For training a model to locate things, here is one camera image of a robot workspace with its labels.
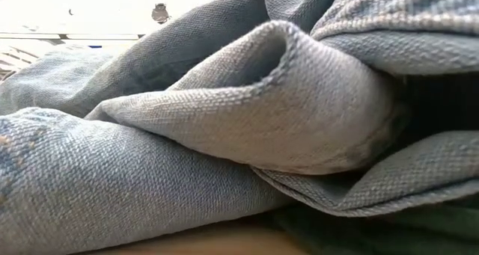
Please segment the light blue denim jeans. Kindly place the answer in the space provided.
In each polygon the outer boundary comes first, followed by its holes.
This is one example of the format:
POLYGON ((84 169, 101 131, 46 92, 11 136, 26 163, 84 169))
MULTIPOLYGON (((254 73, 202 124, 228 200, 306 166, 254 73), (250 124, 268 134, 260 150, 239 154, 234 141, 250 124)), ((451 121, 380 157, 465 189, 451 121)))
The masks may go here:
POLYGON ((479 255, 479 0, 213 0, 0 83, 0 255, 255 214, 313 255, 479 255))

